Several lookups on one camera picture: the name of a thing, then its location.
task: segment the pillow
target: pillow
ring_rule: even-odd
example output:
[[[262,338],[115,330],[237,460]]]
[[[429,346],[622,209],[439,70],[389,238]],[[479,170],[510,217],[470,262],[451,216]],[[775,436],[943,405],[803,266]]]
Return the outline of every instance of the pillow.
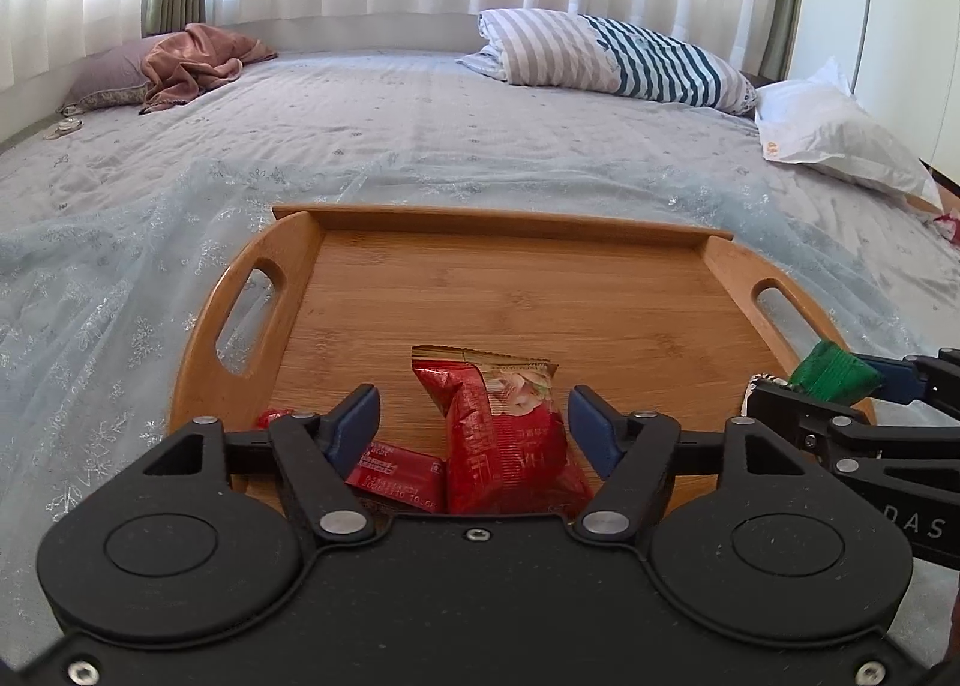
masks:
[[[807,80],[757,90],[763,157],[902,196],[924,211],[943,211],[923,163],[856,103],[834,58]]]
[[[152,47],[170,34],[151,35],[93,55],[83,63],[80,75],[67,93],[62,114],[90,112],[91,109],[142,104],[150,82],[140,63]]]
[[[488,8],[490,43],[460,59],[511,85],[554,85],[648,101],[750,112],[757,93],[726,61],[668,35],[604,17],[545,8]]]

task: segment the red candy wrapper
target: red candy wrapper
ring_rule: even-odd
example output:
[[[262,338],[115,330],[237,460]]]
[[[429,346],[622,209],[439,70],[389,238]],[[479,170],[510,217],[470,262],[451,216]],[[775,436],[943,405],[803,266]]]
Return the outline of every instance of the red candy wrapper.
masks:
[[[947,214],[935,218],[933,227],[948,242],[960,247],[960,212],[956,209],[951,209]]]
[[[446,511],[446,468],[434,456],[371,442],[347,478],[364,507],[388,515]]]
[[[259,417],[256,419],[256,422],[253,423],[253,427],[254,427],[255,429],[265,429],[267,426],[270,426],[270,422],[271,422],[271,421],[275,421],[275,420],[277,420],[277,418],[279,418],[279,417],[281,417],[281,416],[283,416],[283,415],[290,415],[292,412],[294,412],[294,411],[293,411],[293,409],[290,409],[290,408],[287,408],[287,409],[275,409],[275,408],[265,409],[265,411],[263,411],[263,412],[260,413]]]
[[[451,513],[573,517],[589,502],[551,395],[555,364],[419,346],[411,365],[446,418]]]

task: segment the purple pillow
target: purple pillow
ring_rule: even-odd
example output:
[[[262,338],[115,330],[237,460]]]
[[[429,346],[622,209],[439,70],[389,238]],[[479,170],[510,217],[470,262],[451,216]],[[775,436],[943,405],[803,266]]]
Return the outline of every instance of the purple pillow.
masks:
[[[77,114],[89,112],[90,109],[142,104],[150,82],[140,70],[140,63],[147,52],[168,35],[151,35],[139,41],[127,41],[119,47],[87,58],[59,111]]]

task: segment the striped pillow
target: striped pillow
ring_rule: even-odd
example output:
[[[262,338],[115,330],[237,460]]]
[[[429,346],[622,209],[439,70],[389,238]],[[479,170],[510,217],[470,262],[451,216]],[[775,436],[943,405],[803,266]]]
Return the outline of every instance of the striped pillow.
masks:
[[[555,85],[745,114],[757,92],[706,50],[626,22],[544,8],[480,13],[490,44],[460,62],[511,85]]]

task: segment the tray handle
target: tray handle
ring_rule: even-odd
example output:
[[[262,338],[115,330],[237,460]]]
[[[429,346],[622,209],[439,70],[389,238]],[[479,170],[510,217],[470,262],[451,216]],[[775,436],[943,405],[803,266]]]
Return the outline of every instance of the tray handle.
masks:
[[[320,224],[309,212],[298,212],[258,233],[227,266],[184,350],[170,406],[170,432],[198,415],[216,415],[231,432],[246,430],[267,408],[322,240]],[[247,366],[236,375],[217,357],[217,339],[254,269],[270,278],[274,297]]]
[[[824,309],[811,299],[800,285],[794,283],[767,259],[718,236],[709,237],[704,242],[703,259],[707,268],[712,271],[714,277],[730,294],[733,302],[740,307],[740,311],[757,330],[760,338],[766,342],[776,360],[784,367],[786,374],[789,375],[797,368],[800,357],[786,341],[779,328],[757,304],[757,297],[767,288],[776,288],[784,294],[787,301],[800,312],[800,317],[803,317],[810,328],[816,331],[819,338],[829,339],[844,350],[848,350],[847,343],[843,341],[843,337],[840,336],[840,332],[837,331]],[[856,408],[865,413],[871,423],[877,422],[870,400],[865,399]]]

